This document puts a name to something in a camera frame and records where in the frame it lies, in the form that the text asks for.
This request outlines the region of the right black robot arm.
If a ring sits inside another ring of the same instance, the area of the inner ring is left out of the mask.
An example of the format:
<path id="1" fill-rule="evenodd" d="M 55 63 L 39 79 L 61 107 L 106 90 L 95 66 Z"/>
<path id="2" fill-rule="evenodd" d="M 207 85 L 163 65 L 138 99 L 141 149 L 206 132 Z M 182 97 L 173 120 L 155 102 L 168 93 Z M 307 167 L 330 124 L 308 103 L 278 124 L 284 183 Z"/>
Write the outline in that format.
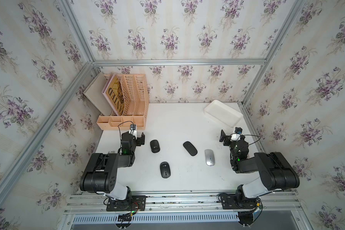
<path id="1" fill-rule="evenodd" d="M 236 127 L 230 135 L 222 130 L 219 142 L 229 147 L 230 164 L 235 173 L 259 173 L 259 178 L 237 187 L 234 197 L 237 205 L 243 206 L 273 191 L 299 187 L 300 178 L 282 153 L 257 152 L 248 157 L 250 143 L 245 141 L 242 128 Z"/>

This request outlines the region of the black slim mouse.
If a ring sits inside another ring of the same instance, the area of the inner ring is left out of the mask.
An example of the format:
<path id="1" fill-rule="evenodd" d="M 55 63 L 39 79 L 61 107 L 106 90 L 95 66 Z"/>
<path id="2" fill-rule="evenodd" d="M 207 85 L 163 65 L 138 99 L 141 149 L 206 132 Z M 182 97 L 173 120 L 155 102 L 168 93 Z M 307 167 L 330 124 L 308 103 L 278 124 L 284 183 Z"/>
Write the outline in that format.
<path id="1" fill-rule="evenodd" d="M 195 148 L 195 146 L 189 142 L 189 141 L 186 141 L 183 143 L 183 147 L 185 148 L 185 150 L 191 155 L 191 156 L 196 156 L 198 151 L 197 149 Z"/>

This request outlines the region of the silver slim mouse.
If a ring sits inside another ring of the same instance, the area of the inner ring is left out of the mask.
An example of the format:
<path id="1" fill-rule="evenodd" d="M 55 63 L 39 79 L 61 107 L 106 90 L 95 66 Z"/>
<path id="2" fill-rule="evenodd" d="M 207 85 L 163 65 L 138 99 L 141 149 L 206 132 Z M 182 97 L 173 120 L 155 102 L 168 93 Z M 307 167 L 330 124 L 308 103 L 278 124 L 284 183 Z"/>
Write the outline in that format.
<path id="1" fill-rule="evenodd" d="M 213 150 L 206 149 L 205 150 L 205 159 L 207 166 L 214 166 L 215 165 L 215 155 Z"/>

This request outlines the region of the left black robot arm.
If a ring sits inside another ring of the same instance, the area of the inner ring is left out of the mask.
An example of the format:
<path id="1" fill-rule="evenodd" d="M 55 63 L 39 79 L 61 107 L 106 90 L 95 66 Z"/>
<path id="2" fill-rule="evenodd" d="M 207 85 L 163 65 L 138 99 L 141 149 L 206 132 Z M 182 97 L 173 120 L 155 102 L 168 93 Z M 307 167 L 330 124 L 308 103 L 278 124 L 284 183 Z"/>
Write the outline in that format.
<path id="1" fill-rule="evenodd" d="M 81 176 L 80 190 L 104 195 L 113 201 L 130 200 L 131 190 L 117 182 L 117 173 L 119 168 L 134 164 L 136 147 L 144 144 L 144 133 L 137 137 L 136 131 L 130 130 L 121 135 L 121 148 L 117 153 L 93 153 Z"/>

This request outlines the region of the white plastic storage box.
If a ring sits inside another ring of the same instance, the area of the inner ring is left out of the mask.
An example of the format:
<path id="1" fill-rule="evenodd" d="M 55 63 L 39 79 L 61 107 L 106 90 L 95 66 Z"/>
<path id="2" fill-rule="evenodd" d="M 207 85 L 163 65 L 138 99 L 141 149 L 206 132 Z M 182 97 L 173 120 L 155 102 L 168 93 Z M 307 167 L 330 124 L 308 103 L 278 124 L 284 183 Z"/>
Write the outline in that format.
<path id="1" fill-rule="evenodd" d="M 243 119 L 243 114 L 241 112 L 219 100 L 213 100 L 204 109 L 204 114 L 206 117 L 225 128 L 234 128 Z"/>

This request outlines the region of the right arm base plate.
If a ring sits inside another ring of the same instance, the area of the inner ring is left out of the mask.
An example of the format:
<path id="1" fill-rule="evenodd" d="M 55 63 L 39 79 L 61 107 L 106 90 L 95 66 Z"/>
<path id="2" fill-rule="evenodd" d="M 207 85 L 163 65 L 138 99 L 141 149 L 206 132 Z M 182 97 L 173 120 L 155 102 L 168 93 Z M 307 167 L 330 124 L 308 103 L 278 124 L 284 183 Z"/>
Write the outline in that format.
<path id="1" fill-rule="evenodd" d="M 244 195 L 221 193 L 218 200 L 224 210 L 229 209 L 257 209 L 261 203 L 258 198 L 246 198 Z"/>

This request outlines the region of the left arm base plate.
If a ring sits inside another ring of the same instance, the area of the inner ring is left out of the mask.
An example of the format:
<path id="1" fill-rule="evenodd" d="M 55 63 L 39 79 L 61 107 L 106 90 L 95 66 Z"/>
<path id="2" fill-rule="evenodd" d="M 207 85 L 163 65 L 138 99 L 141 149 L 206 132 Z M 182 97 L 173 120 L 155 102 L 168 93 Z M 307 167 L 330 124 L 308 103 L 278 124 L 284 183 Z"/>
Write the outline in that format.
<path id="1" fill-rule="evenodd" d="M 144 211 L 146 206 L 146 196 L 136 195 L 126 200 L 112 200 L 108 199 L 106 210 L 109 212 L 117 211 L 132 211 L 132 213 L 137 211 Z"/>

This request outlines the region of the small black Lecoo mouse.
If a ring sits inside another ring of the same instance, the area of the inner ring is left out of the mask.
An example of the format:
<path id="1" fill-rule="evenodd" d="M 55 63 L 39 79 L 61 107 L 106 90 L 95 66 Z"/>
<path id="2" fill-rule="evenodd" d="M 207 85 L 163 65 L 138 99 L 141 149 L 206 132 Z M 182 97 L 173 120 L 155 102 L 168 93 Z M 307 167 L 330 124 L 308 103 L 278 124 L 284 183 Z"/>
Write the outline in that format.
<path id="1" fill-rule="evenodd" d="M 158 140 L 152 140 L 150 142 L 150 149 L 152 153 L 158 153 L 161 150 Z"/>

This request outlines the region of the black Lecoo scroll mouse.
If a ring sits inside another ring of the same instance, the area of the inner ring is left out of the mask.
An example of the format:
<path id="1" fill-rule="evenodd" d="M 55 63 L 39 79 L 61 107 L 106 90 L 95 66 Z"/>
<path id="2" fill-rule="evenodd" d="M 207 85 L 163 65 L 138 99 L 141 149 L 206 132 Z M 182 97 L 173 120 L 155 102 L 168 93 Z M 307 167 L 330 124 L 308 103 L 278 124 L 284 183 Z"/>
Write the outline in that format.
<path id="1" fill-rule="evenodd" d="M 171 176 L 171 169 L 168 162 L 162 162 L 160 164 L 160 173 L 164 179 L 167 179 Z"/>

